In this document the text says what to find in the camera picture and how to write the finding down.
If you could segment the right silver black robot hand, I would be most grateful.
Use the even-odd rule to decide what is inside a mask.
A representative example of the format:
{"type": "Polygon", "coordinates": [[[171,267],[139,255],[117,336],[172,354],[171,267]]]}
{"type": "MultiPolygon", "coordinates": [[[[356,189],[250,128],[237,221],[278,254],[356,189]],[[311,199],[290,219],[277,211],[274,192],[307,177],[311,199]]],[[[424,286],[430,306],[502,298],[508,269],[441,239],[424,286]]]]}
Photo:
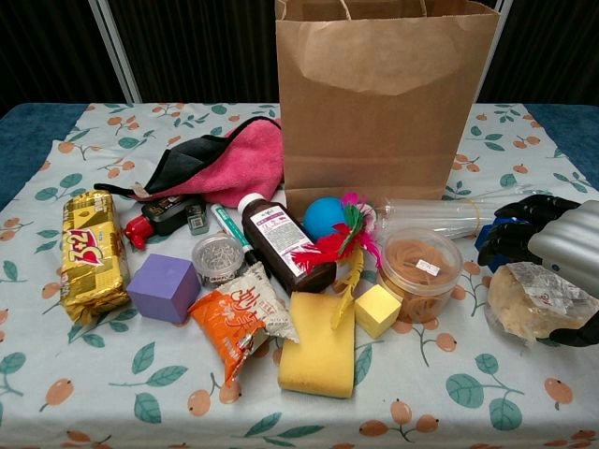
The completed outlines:
{"type": "Polygon", "coordinates": [[[491,328],[527,344],[597,344],[597,201],[528,196],[496,210],[475,247],[493,273],[491,328]]]}

